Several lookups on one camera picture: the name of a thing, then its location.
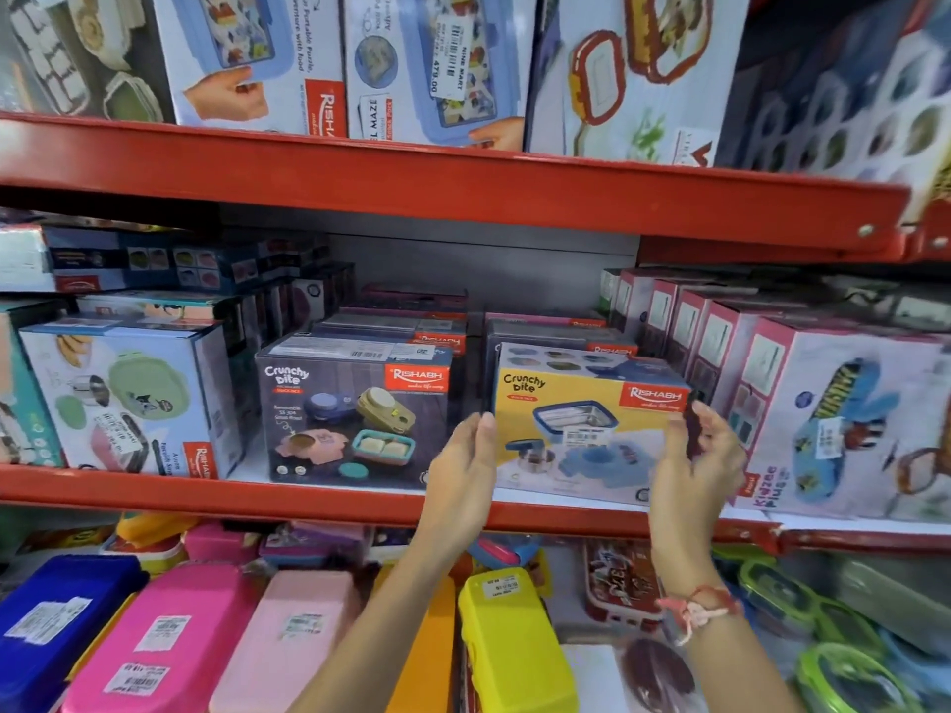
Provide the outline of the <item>person's right hand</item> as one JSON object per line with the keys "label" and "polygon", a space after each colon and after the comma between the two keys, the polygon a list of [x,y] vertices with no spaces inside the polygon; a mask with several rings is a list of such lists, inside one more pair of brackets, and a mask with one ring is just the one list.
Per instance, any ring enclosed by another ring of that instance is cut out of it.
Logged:
{"label": "person's right hand", "polygon": [[692,402],[699,422],[699,454],[691,471],[662,471],[657,463],[648,513],[651,558],[664,589],[722,585],[711,558],[717,520],[742,487],[746,454],[713,408]]}

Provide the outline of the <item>person's left hand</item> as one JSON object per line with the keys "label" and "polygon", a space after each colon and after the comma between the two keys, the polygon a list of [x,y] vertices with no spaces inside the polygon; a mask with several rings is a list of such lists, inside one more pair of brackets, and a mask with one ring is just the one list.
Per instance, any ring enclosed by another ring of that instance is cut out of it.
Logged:
{"label": "person's left hand", "polygon": [[448,571],[481,534],[493,502],[496,475],[449,470],[444,462],[444,447],[429,467],[425,502],[414,540],[422,542],[426,555]]}

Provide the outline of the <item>person's right forearm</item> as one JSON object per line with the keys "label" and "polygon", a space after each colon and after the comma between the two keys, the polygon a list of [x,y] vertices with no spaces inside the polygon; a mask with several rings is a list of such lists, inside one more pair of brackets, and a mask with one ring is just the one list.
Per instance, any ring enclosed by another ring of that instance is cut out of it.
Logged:
{"label": "person's right forearm", "polygon": [[666,588],[658,604],[672,615],[709,713],[805,713],[723,585]]}

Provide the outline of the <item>person's left forearm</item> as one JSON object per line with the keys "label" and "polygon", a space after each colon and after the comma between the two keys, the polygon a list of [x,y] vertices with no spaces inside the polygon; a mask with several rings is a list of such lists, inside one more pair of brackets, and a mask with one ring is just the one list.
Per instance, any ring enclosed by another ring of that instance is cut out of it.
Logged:
{"label": "person's left forearm", "polygon": [[455,564],[444,571],[413,542],[377,575],[358,619],[287,713],[385,713],[435,590]]}

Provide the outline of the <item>yellow lunch box carton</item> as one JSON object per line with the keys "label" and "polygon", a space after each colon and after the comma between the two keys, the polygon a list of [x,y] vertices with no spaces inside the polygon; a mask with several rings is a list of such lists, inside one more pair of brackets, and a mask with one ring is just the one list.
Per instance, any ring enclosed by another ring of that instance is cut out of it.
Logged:
{"label": "yellow lunch box carton", "polygon": [[502,343],[493,415],[502,489],[646,505],[669,415],[694,394],[664,361]]}

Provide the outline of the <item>blue pink plastic box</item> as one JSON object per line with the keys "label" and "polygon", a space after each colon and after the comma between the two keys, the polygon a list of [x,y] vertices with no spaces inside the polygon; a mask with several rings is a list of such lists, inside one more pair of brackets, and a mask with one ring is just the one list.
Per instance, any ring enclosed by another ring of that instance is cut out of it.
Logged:
{"label": "blue pink plastic box", "polygon": [[502,570],[528,565],[540,544],[538,535],[485,532],[467,547],[467,551],[482,568]]}

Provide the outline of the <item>row of pink white cartons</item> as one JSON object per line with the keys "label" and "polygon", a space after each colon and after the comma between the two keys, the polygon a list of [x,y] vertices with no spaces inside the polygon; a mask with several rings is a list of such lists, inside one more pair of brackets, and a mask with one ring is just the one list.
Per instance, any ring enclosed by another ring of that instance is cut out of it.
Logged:
{"label": "row of pink white cartons", "polygon": [[795,309],[801,306],[792,300],[723,278],[635,268],[620,274],[612,324],[636,346],[637,360],[666,365],[724,413],[759,319]]}

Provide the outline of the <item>dark grey lunch box carton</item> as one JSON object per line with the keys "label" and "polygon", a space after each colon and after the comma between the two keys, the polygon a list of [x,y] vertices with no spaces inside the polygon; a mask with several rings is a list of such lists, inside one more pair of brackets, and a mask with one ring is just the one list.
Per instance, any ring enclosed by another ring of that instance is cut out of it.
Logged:
{"label": "dark grey lunch box carton", "polygon": [[255,360],[269,482],[425,490],[458,421],[451,349],[298,333]]}

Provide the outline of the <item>stack of dark grey cartons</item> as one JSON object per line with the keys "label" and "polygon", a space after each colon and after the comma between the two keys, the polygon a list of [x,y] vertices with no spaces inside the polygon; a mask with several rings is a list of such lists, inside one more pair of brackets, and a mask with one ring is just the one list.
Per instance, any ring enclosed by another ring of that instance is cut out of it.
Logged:
{"label": "stack of dark grey cartons", "polygon": [[[637,346],[601,320],[489,311],[478,316],[481,322],[475,353],[482,378],[477,391],[484,401],[504,342],[579,350],[595,355],[620,355],[632,359]],[[434,299],[365,296],[341,305],[333,315],[312,322],[304,334],[319,340],[341,338],[357,342],[382,341],[433,345],[451,349],[450,400],[460,406],[468,386],[469,310],[452,303],[438,306]]]}

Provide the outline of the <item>red white printed lunch box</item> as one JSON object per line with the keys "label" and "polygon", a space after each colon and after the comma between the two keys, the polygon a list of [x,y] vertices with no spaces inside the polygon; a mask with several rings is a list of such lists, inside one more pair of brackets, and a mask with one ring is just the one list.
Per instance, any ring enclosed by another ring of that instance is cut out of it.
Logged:
{"label": "red white printed lunch box", "polygon": [[663,612],[659,579],[643,540],[589,539],[584,544],[585,608],[598,623],[655,633]]}

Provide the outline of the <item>pink white carton blue lunchbox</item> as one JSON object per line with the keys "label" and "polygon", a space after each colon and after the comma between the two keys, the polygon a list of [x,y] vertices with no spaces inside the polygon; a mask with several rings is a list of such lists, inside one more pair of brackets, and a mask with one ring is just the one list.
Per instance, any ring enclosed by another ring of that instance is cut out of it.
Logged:
{"label": "pink white carton blue lunchbox", "polygon": [[848,320],[759,316],[720,404],[746,456],[731,503],[762,513],[885,516],[895,491],[886,464],[942,347],[933,335]]}

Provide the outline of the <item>green-rimmed clear container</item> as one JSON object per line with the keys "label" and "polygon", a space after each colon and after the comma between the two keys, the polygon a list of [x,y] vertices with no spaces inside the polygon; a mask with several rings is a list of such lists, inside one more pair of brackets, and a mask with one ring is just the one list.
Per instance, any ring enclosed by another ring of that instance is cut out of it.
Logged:
{"label": "green-rimmed clear container", "polygon": [[783,572],[775,556],[744,544],[715,545],[711,553],[720,575],[736,589],[759,628],[791,640],[849,645],[878,661],[886,658],[873,623]]}
{"label": "green-rimmed clear container", "polygon": [[915,693],[881,662],[844,644],[804,650],[795,681],[807,713],[924,713]]}

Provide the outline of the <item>purple pink plastic box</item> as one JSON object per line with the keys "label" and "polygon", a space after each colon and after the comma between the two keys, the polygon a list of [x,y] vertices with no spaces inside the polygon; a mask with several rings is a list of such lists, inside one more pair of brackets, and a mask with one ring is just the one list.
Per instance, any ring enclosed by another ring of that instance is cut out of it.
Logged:
{"label": "purple pink plastic box", "polygon": [[291,521],[261,539],[258,556],[277,569],[349,570],[363,563],[371,537],[363,525]]}

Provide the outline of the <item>orange plastic box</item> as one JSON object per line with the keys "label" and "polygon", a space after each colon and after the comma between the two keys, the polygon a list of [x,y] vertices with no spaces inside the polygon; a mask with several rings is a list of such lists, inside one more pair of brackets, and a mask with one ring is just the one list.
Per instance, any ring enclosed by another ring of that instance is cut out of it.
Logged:
{"label": "orange plastic box", "polygon": [[457,587],[443,577],[385,713],[448,713],[457,636]]}

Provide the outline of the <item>white carton dark red disc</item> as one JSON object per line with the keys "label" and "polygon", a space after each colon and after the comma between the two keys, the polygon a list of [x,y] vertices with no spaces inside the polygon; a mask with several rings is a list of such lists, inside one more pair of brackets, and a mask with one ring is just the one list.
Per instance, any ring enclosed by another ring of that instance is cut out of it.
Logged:
{"label": "white carton dark red disc", "polygon": [[685,658],[652,638],[583,639],[561,644],[578,713],[708,713]]}

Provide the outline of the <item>red metal shelf board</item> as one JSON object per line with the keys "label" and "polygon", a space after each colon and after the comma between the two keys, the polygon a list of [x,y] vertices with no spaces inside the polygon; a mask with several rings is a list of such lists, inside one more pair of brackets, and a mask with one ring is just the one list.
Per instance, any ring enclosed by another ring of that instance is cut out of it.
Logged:
{"label": "red metal shelf board", "polygon": [[[414,527],[422,495],[264,482],[245,470],[227,481],[0,465],[0,503],[180,512],[207,517],[313,520]],[[645,538],[644,506],[498,489],[487,528],[577,537]],[[715,539],[794,550],[951,554],[951,525],[835,519],[727,508]]]}
{"label": "red metal shelf board", "polygon": [[899,219],[908,189],[0,112],[0,205],[218,232],[220,204],[590,230],[644,261],[951,263],[951,203]]}

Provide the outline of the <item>light pink plastic box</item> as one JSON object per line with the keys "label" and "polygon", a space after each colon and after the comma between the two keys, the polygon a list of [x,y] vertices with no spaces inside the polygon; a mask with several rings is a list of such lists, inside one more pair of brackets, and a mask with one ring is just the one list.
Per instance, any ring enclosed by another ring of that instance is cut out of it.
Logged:
{"label": "light pink plastic box", "polygon": [[286,713],[359,613],[348,571],[283,570],[270,581],[208,713]]}

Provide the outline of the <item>clear plastic container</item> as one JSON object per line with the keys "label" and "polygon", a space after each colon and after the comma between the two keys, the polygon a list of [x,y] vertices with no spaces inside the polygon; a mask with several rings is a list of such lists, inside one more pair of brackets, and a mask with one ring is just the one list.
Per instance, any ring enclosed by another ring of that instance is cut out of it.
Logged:
{"label": "clear plastic container", "polygon": [[951,558],[838,555],[832,570],[841,602],[923,652],[951,658]]}

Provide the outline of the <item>magenta plastic box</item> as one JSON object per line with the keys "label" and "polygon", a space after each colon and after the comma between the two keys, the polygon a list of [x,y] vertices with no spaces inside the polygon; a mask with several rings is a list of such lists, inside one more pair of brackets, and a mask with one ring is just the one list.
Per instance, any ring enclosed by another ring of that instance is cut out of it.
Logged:
{"label": "magenta plastic box", "polygon": [[242,566],[258,557],[261,535],[255,531],[232,530],[211,520],[185,531],[184,550],[192,563],[229,563]]}

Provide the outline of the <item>small yellow plastic box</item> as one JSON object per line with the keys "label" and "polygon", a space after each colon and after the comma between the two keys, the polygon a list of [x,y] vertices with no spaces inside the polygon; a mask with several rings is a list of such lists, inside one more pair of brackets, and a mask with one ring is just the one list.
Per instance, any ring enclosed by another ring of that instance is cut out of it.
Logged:
{"label": "small yellow plastic box", "polygon": [[184,535],[200,522],[189,514],[127,511],[98,552],[135,558],[142,571],[156,578],[188,561]]}

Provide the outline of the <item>white carton green lunch box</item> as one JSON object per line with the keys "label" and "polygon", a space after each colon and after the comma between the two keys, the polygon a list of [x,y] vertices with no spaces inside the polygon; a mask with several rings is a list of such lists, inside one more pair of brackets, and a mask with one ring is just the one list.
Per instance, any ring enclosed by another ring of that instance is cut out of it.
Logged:
{"label": "white carton green lunch box", "polygon": [[243,459],[220,323],[75,315],[20,338],[67,467],[218,480]]}

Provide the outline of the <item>light blue flat carton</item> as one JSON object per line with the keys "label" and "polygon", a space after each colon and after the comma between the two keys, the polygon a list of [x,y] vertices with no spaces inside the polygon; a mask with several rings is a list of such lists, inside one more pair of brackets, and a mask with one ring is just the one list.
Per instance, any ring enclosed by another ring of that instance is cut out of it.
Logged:
{"label": "light blue flat carton", "polygon": [[236,297],[172,290],[125,290],[77,296],[79,312],[111,317],[220,322],[244,330],[243,304]]}

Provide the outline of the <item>hot pink plastic box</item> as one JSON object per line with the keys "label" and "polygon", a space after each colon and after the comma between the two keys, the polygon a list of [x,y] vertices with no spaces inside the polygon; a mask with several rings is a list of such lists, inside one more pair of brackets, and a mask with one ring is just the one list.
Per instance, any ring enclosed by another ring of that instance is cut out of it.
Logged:
{"label": "hot pink plastic box", "polygon": [[261,595],[231,563],[149,582],[68,688],[62,713],[208,713]]}

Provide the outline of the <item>white carton red-rimmed containers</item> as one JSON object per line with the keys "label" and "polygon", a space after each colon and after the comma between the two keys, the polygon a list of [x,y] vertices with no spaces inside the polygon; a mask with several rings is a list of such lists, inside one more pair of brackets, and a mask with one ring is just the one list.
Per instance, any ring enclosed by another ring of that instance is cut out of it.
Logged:
{"label": "white carton red-rimmed containers", "polygon": [[751,0],[540,0],[525,150],[708,168]]}

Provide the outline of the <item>stack of dark blue cartons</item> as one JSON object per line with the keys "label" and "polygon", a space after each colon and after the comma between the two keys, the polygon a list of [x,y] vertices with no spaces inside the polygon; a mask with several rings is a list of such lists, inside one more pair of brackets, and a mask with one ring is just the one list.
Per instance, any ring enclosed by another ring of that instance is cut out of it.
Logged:
{"label": "stack of dark blue cartons", "polygon": [[96,218],[0,218],[0,296],[54,298],[172,290],[236,297],[244,330],[221,324],[231,349],[261,346],[290,316],[281,284],[330,261],[323,234],[186,242],[180,231]]}

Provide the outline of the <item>white blue lunch box carton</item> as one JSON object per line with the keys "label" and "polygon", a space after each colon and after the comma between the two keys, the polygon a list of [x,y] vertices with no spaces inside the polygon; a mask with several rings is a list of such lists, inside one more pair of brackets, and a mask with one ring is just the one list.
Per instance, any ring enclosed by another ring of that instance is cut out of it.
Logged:
{"label": "white blue lunch box carton", "polygon": [[341,0],[353,140],[520,152],[538,0]]}
{"label": "white blue lunch box carton", "polygon": [[348,137],[340,0],[152,0],[175,120]]}

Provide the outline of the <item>blue white moulded tray pack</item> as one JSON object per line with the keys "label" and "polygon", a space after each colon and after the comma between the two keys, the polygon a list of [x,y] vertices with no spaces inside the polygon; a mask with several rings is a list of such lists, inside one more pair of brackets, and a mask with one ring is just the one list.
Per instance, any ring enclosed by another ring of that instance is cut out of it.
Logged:
{"label": "blue white moulded tray pack", "polygon": [[951,0],[884,0],[737,70],[715,163],[904,186],[918,225],[951,199]]}

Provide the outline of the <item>teal carton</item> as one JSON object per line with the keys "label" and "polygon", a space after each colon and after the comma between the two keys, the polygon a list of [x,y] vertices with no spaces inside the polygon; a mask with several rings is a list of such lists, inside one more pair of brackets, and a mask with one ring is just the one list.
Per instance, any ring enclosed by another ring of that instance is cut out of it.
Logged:
{"label": "teal carton", "polygon": [[21,329],[66,311],[54,298],[0,296],[0,465],[65,467],[53,420],[21,341]]}

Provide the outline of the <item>grey carton white containers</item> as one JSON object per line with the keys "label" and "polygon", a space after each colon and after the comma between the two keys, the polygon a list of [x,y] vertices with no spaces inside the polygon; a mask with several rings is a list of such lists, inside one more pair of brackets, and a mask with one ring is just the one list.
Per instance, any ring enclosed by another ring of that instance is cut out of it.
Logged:
{"label": "grey carton white containers", "polygon": [[0,0],[0,111],[175,123],[153,0]]}

